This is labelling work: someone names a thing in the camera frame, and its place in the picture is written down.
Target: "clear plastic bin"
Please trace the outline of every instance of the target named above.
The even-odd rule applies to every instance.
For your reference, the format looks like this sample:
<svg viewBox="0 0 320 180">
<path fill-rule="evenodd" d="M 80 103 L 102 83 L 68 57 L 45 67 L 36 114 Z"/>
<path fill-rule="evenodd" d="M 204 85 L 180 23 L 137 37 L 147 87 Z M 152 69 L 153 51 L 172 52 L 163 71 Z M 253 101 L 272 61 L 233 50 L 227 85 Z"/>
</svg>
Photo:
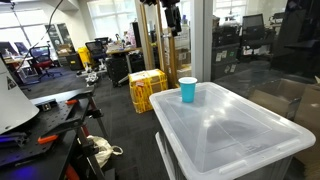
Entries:
<svg viewBox="0 0 320 180">
<path fill-rule="evenodd" d="M 315 143 L 307 129 L 214 83 L 197 84 L 193 103 L 180 89 L 150 101 L 186 179 L 236 179 Z"/>
</svg>

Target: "yellow crate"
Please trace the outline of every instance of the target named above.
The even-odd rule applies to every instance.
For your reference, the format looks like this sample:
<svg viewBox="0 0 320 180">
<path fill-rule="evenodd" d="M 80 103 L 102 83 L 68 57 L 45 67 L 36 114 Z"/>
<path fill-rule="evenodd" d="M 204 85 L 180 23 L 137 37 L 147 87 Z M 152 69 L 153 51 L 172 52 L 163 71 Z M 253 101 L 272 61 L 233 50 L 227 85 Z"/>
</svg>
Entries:
<svg viewBox="0 0 320 180">
<path fill-rule="evenodd" d="M 84 68 L 86 67 L 86 62 L 90 63 L 91 67 L 94 66 L 94 61 L 91 59 L 90 52 L 87 47 L 79 48 L 78 53 Z"/>
<path fill-rule="evenodd" d="M 149 111 L 149 96 L 168 89 L 167 76 L 159 69 L 129 74 L 130 94 L 137 113 Z"/>
</svg>

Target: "floor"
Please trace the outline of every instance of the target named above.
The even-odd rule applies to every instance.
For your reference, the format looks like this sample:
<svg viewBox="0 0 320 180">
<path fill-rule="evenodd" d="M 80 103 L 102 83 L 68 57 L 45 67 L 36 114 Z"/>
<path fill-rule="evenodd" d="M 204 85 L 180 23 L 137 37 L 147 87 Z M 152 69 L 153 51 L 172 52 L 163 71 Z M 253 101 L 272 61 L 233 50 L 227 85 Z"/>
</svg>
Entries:
<svg viewBox="0 0 320 180">
<path fill-rule="evenodd" d="M 75 71 L 55 68 L 63 76 L 44 78 L 41 83 L 24 91 L 30 99 L 86 87 L 84 78 L 76 78 Z M 119 180 L 169 179 L 162 161 L 155 133 L 160 124 L 154 111 L 137 114 L 131 102 L 129 86 L 113 88 L 108 78 L 102 79 L 95 92 L 97 106 L 104 113 L 103 122 L 109 133 L 109 143 L 124 150 L 121 156 L 113 156 L 108 164 L 116 168 Z M 88 119 L 89 132 L 102 136 L 98 123 Z"/>
</svg>

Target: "cable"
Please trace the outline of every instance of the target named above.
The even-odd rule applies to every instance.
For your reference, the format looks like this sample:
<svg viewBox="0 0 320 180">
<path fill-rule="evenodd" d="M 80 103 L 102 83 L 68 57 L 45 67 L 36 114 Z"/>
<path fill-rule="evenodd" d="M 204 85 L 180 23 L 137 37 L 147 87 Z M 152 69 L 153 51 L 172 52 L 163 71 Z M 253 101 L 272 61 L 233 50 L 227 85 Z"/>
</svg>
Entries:
<svg viewBox="0 0 320 180">
<path fill-rule="evenodd" d="M 20 63 L 19 67 L 15 70 L 15 72 L 17 72 L 22 67 L 22 65 L 24 64 L 24 62 L 25 62 L 25 60 L 26 60 L 26 58 L 28 56 L 28 54 L 30 54 L 31 49 L 36 47 L 43 40 L 43 38 L 46 36 L 46 34 L 49 32 L 49 30 L 51 28 L 51 21 L 52 21 L 53 15 L 57 11 L 57 9 L 60 6 L 60 4 L 62 3 L 62 1 L 63 0 L 60 0 L 60 2 L 57 4 L 57 6 L 54 8 L 53 12 L 51 13 L 51 16 L 50 16 L 50 19 L 49 19 L 49 25 L 48 25 L 48 28 L 47 28 L 46 32 L 44 33 L 42 38 L 36 44 L 34 44 L 31 48 L 29 48 L 27 54 L 24 56 L 22 62 Z"/>
</svg>

